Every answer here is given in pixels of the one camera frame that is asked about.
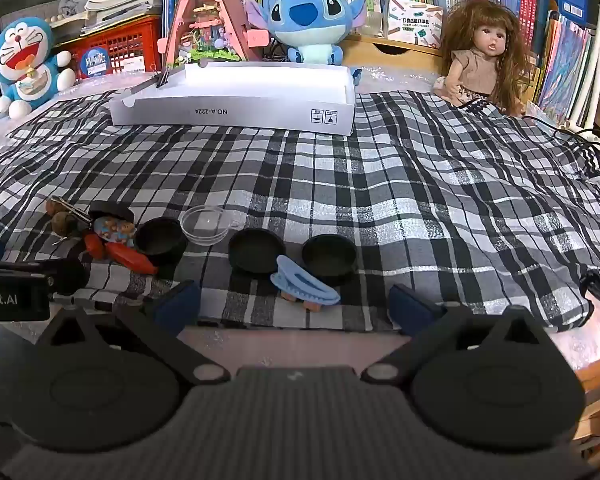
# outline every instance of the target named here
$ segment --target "stitch plush toy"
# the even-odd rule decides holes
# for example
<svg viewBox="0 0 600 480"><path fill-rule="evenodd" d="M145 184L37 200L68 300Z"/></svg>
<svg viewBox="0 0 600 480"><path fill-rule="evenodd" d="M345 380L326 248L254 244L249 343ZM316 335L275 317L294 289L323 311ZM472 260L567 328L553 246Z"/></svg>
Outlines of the stitch plush toy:
<svg viewBox="0 0 600 480"><path fill-rule="evenodd" d="M0 112L19 119L75 83L64 51L47 59L53 46L51 27L39 18L21 18L0 35L0 82L10 84L0 97Z"/></svg>
<svg viewBox="0 0 600 480"><path fill-rule="evenodd" d="M276 0L268 14L254 0L245 7L251 25L288 45L289 61L298 63L340 65L336 43L366 19L365 0Z"/></svg>

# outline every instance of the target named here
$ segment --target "wooden drawer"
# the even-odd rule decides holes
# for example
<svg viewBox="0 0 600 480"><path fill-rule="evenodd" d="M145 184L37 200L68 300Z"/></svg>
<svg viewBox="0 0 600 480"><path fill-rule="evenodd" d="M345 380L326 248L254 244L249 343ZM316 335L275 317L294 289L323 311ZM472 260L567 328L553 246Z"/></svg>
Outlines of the wooden drawer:
<svg viewBox="0 0 600 480"><path fill-rule="evenodd" d="M342 64L350 67L394 66L435 73L442 68L440 51L426 46L349 34L340 47L344 53Z"/></svg>

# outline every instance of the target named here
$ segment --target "gray cloth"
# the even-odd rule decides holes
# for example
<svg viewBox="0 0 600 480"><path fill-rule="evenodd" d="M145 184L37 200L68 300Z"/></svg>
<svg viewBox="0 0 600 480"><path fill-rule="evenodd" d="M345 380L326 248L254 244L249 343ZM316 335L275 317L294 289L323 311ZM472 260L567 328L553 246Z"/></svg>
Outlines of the gray cloth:
<svg viewBox="0 0 600 480"><path fill-rule="evenodd" d="M87 0L60 0L58 6L58 13L62 14L65 18L84 12L84 6L87 4Z"/></svg>

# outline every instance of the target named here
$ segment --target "doll's face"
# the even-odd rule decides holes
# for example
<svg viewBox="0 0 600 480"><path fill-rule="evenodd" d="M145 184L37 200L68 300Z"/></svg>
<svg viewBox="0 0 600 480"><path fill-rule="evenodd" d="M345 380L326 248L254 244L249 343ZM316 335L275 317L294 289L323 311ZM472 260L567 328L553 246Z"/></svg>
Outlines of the doll's face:
<svg viewBox="0 0 600 480"><path fill-rule="evenodd" d="M507 31L501 27L482 25L475 29L474 45L487 56L500 56L507 43Z"/></svg>

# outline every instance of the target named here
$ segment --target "plaid blanket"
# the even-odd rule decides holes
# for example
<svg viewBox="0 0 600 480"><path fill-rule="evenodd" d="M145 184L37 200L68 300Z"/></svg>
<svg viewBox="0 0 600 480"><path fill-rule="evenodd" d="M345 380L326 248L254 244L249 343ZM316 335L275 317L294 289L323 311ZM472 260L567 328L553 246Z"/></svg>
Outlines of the plaid blanket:
<svg viewBox="0 0 600 480"><path fill-rule="evenodd" d="M60 102L0 153L0 238L8 260L78 256L90 272L74 303L147 301L178 280L203 288L201 318L223 324L392 330L389 287L498 313L524 305L547 327L587 319L578 290L600 269L600 190L587 159L530 121L450 108L432 94L358 97L350 137L227 127L112 126L110 94ZM238 228L278 234L299 257L308 238L358 247L342 305L309 313L265 280L232 272L230 236L190 244L166 278L92 261L80 240L54 244L44 201L58 194L128 205L137 222L193 205L232 211Z"/></svg>

